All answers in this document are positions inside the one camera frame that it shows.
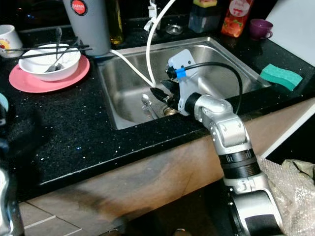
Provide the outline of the steel fork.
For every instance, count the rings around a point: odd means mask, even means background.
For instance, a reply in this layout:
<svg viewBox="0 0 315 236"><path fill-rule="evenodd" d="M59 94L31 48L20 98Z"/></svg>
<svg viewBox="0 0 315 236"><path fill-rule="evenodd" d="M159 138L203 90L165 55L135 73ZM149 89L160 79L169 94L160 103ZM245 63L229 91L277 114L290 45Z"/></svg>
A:
<svg viewBox="0 0 315 236"><path fill-rule="evenodd" d="M155 120L159 118L150 106L143 105L142 110L143 110L143 113L151 120Z"/></svg>

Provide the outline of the metal sink drain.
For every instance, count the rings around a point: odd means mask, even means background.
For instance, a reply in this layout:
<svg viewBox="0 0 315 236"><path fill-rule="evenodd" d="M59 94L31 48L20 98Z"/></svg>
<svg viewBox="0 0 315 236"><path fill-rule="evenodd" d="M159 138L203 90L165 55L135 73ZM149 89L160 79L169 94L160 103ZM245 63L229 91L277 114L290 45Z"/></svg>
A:
<svg viewBox="0 0 315 236"><path fill-rule="evenodd" d="M178 110L176 110L175 108L171 108L169 106L164 106L162 108L162 114L164 117L168 117L168 116L171 116L171 115L175 115L179 113Z"/></svg>

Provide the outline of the round metal counter fitting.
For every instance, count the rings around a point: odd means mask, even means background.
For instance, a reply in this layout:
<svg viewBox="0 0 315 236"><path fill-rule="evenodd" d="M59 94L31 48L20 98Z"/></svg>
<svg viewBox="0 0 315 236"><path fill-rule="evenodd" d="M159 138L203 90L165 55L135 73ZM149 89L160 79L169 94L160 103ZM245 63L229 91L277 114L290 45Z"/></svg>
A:
<svg viewBox="0 0 315 236"><path fill-rule="evenodd" d="M182 34L183 33L183 27L180 25L168 25L165 29L165 32L167 34Z"/></svg>

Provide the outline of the stainless steel sink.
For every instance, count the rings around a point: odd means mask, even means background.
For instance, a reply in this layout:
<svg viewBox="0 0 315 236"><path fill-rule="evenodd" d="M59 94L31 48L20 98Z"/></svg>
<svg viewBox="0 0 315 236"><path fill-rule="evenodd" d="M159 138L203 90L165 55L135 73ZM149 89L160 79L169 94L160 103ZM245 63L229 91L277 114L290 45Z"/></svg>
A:
<svg viewBox="0 0 315 236"><path fill-rule="evenodd" d="M211 37L171 41L151 45L150 50L140 46L122 49L119 56L108 54L95 63L93 76L100 81L104 90L104 103L111 126L116 130L126 129L151 120L142 110L141 97L147 94L158 119L163 118L162 108L166 104L157 100L146 83L148 68L153 70L156 85L162 89L160 81L167 79L167 61L184 49L192 54L196 64L210 61L212 66L198 68L198 86L201 94L223 98L233 105L238 103L239 87L234 72L242 79L243 93L269 86L259 73L249 68L243 61L230 53ZM151 60L146 64L146 57Z"/></svg>

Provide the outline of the faucet wrapped in white cloth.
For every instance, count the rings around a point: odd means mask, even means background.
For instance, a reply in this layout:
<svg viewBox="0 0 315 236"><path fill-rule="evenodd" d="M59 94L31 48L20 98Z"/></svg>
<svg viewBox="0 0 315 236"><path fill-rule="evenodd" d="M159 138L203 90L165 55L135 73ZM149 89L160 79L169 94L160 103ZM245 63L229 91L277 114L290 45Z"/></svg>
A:
<svg viewBox="0 0 315 236"><path fill-rule="evenodd" d="M157 17L159 16L159 7L156 4L156 0L149 0L149 6L148 6L148 15L149 15L149 20L148 22L144 25L143 29L146 31L150 31L152 25L155 23Z"/></svg>

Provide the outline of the dark soap container with sponge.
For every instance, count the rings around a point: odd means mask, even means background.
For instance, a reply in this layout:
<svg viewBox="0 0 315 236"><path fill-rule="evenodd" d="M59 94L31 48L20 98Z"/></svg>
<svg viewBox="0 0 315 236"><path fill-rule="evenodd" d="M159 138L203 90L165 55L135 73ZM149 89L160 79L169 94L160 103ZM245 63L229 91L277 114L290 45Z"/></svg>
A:
<svg viewBox="0 0 315 236"><path fill-rule="evenodd" d="M216 30L221 19L218 0L193 0L189 14L189 29L195 33Z"/></svg>

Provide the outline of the yellow oil bottle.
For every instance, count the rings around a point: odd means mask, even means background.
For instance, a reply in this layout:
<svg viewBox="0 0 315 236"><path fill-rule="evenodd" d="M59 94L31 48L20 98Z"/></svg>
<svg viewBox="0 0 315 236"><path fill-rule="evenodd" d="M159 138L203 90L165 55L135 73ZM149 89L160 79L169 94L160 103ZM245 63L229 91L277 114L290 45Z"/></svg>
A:
<svg viewBox="0 0 315 236"><path fill-rule="evenodd" d="M114 45L123 43L122 20L120 18L119 0L106 0L110 41Z"/></svg>

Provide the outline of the brown cabinet front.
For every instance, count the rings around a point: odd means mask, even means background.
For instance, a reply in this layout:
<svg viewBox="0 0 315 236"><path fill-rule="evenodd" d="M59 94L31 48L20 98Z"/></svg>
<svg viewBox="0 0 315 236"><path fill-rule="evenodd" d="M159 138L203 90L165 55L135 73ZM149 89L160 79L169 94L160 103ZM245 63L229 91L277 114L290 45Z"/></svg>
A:
<svg viewBox="0 0 315 236"><path fill-rule="evenodd" d="M313 114L315 97L246 122L258 159ZM27 200L20 205L26 236L97 236L221 177L206 136Z"/></svg>

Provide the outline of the pink plate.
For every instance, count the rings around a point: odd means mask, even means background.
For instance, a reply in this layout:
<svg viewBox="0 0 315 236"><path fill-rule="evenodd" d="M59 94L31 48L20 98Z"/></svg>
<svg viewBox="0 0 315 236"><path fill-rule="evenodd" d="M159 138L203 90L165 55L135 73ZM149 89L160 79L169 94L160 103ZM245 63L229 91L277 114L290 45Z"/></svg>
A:
<svg viewBox="0 0 315 236"><path fill-rule="evenodd" d="M86 56L81 56L76 71L63 80L52 82L43 81L20 69L19 66L15 66L11 70L8 80L10 85L22 92L45 93L74 85L78 81L81 81L89 71L90 61Z"/></svg>

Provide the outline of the grey canister with red label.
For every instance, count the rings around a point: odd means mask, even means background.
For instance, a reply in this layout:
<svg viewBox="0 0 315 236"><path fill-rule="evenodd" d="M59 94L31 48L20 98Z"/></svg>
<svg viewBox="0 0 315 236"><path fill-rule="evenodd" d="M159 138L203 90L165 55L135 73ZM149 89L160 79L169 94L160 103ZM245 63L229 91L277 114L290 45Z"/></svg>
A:
<svg viewBox="0 0 315 236"><path fill-rule="evenodd" d="M103 57L112 48L104 0L62 0L75 35L91 50L86 54Z"/></svg>

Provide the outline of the red juice carton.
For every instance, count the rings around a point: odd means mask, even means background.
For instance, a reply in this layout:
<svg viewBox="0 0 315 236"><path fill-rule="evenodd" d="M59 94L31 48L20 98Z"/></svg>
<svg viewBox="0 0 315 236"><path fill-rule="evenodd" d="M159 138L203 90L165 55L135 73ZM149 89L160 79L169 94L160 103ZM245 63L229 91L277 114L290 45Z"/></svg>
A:
<svg viewBox="0 0 315 236"><path fill-rule="evenodd" d="M254 0L230 0L220 32L238 38L245 29Z"/></svg>

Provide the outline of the black chopstick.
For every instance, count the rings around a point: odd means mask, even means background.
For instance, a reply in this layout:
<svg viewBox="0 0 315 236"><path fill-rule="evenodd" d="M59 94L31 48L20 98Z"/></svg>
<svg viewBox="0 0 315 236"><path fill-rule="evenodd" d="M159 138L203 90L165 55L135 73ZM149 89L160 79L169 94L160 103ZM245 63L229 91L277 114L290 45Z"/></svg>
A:
<svg viewBox="0 0 315 236"><path fill-rule="evenodd" d="M3 49L6 52L18 51L18 50L43 50L43 49L83 49L88 48L89 45L76 45L76 46L50 46L50 47L35 47L25 49Z"/></svg>
<svg viewBox="0 0 315 236"><path fill-rule="evenodd" d="M50 52L50 53L42 53L42 54L35 54L35 55L29 55L29 56L21 56L21 57L18 57L18 59L28 59L28 58L41 57L41 56L53 56L53 55L65 54L69 52L81 52L81 51L86 51L86 50L92 50L92 48L65 50L63 52Z"/></svg>

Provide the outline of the green sponge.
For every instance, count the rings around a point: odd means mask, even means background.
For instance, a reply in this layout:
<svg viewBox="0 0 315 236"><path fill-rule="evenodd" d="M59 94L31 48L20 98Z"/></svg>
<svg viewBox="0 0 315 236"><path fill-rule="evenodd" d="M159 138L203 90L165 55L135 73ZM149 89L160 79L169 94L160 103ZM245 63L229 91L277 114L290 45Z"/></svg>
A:
<svg viewBox="0 0 315 236"><path fill-rule="evenodd" d="M282 85L284 88L293 91L301 83L302 76L291 70L282 69L272 64L265 66L260 74L262 79L268 82Z"/></svg>

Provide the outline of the purple cup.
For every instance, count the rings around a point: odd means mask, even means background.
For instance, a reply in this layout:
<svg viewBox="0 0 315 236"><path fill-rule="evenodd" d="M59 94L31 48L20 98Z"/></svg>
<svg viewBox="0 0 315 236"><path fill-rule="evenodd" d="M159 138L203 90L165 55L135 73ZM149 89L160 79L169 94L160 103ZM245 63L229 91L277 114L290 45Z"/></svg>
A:
<svg viewBox="0 0 315 236"><path fill-rule="evenodd" d="M252 40L265 40L272 37L274 25L264 19L252 19L250 24L250 38Z"/></svg>

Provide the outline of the white bowl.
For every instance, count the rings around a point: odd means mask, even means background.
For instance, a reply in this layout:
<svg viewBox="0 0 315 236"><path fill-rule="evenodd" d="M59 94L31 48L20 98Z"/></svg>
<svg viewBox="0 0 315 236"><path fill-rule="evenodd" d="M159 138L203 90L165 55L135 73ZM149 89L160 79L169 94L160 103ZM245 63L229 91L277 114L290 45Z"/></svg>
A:
<svg viewBox="0 0 315 236"><path fill-rule="evenodd" d="M56 44L47 44L40 47L56 46ZM43 49L43 50L29 50L24 53L25 56L32 56L35 54L50 53L50 52L63 52L68 49ZM65 54L59 54L59 61L62 67L54 72L46 73L45 70L54 63L56 55L48 55L41 57L33 57L28 59L20 59L18 65L20 69L24 70L43 81L59 81L69 77L74 73L78 67L79 59L81 58L81 52L69 52Z"/></svg>

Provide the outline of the light blue plate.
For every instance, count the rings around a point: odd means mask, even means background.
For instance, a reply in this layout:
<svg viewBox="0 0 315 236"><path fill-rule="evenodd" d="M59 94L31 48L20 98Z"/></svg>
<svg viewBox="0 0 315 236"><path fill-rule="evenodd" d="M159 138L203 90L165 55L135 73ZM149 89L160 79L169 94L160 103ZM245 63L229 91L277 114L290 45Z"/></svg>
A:
<svg viewBox="0 0 315 236"><path fill-rule="evenodd" d="M2 106L2 108L4 109L5 112L8 112L9 103L8 103L6 96L4 96L3 93L0 93L0 105Z"/></svg>

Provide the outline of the white cutting board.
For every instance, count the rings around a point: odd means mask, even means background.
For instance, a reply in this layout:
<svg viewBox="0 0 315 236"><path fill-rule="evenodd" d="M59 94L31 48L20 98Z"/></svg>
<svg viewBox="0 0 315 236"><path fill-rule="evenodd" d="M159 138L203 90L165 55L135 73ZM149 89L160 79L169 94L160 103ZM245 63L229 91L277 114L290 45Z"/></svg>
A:
<svg viewBox="0 0 315 236"><path fill-rule="evenodd" d="M315 0L277 0L266 20L271 41L296 55L315 53Z"/></svg>

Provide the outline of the white printed mug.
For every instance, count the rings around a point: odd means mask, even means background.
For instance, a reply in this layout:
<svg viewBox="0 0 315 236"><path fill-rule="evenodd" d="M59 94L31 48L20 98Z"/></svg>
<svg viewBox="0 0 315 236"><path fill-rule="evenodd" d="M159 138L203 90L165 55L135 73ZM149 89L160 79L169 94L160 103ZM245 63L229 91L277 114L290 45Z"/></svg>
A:
<svg viewBox="0 0 315 236"><path fill-rule="evenodd" d="M3 58L18 57L24 54L23 46L13 25L0 25L0 56Z"/></svg>

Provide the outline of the olive sack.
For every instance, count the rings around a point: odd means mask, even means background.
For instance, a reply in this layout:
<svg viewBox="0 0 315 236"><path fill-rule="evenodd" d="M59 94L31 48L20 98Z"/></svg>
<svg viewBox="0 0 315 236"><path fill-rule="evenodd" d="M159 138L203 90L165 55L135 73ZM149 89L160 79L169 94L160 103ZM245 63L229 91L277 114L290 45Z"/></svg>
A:
<svg viewBox="0 0 315 236"><path fill-rule="evenodd" d="M293 164L303 175L315 182L315 164L303 160L293 160Z"/></svg>

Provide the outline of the clear bubble wrap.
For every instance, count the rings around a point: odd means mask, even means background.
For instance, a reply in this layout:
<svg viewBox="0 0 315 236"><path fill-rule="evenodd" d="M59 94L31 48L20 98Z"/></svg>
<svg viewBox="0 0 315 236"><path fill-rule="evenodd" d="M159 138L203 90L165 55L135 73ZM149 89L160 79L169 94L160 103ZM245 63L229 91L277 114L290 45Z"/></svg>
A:
<svg viewBox="0 0 315 236"><path fill-rule="evenodd" d="M268 176L285 234L315 236L315 182L303 175L294 166L293 160L277 164L259 158L258 163Z"/></svg>

